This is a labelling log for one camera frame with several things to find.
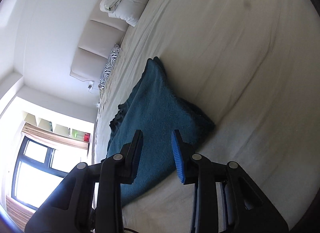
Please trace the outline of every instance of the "teal towel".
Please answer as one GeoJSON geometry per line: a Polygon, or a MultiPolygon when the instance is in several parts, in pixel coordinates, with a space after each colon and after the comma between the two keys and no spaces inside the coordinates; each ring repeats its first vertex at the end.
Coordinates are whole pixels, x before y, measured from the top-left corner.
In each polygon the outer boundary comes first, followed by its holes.
{"type": "Polygon", "coordinates": [[[169,87],[159,58],[148,59],[144,73],[127,101],[110,122],[107,157],[119,153],[132,140],[136,129],[143,132],[143,149],[133,184],[121,185],[122,205],[160,183],[175,169],[171,133],[179,129],[183,141],[197,148],[214,129],[214,123],[195,105],[178,98],[169,87]]]}

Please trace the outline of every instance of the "curtain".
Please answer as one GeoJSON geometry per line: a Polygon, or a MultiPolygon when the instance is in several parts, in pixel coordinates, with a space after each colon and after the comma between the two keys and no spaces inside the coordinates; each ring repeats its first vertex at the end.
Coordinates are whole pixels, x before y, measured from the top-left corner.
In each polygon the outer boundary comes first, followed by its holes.
{"type": "Polygon", "coordinates": [[[33,212],[24,208],[20,203],[14,199],[6,196],[7,214],[16,223],[19,229],[24,232],[24,228],[32,217],[33,212]]]}
{"type": "Polygon", "coordinates": [[[63,144],[71,147],[76,147],[84,150],[88,150],[88,143],[84,141],[78,141],[72,138],[60,136],[39,127],[26,123],[22,129],[22,133],[32,140],[35,140],[41,144],[56,149],[56,143],[63,144]]]}

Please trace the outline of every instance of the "metal pin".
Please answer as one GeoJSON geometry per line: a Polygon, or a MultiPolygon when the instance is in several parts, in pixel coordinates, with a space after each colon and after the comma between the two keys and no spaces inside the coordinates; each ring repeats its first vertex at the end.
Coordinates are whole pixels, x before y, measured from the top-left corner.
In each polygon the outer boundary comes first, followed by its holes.
{"type": "Polygon", "coordinates": [[[84,169],[86,167],[86,163],[78,163],[77,164],[77,168],[79,169],[79,170],[82,170],[82,169],[84,169]]]}
{"type": "Polygon", "coordinates": [[[121,154],[116,154],[116,155],[113,156],[113,159],[118,161],[118,160],[121,160],[122,157],[123,156],[121,154]]]}
{"type": "Polygon", "coordinates": [[[238,164],[236,162],[229,162],[229,167],[232,169],[238,168],[238,164]]]}
{"type": "Polygon", "coordinates": [[[201,157],[201,155],[200,154],[194,154],[194,155],[192,155],[192,159],[194,159],[194,160],[200,160],[202,157],[201,157]]]}

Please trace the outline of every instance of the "upholstered headboard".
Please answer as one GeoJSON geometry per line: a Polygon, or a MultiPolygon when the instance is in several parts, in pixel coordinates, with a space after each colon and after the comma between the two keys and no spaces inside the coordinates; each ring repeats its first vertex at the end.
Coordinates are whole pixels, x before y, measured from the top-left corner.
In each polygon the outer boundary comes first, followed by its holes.
{"type": "Polygon", "coordinates": [[[121,44],[128,24],[117,18],[110,18],[100,11],[98,0],[84,26],[78,48],[71,65],[70,76],[81,81],[100,81],[103,67],[107,63],[113,46],[121,44]]]}

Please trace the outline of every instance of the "mattress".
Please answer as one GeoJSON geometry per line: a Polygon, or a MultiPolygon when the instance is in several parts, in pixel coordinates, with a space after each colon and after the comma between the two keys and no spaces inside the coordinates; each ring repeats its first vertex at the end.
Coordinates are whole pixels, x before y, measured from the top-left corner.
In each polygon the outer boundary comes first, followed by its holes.
{"type": "MultiPolygon", "coordinates": [[[[174,92],[217,124],[199,152],[237,161],[292,228],[320,187],[319,44],[310,0],[150,0],[100,96],[96,161],[118,104],[158,56],[174,92]]],[[[188,232],[192,196],[174,172],[124,207],[124,224],[188,232]]]]}

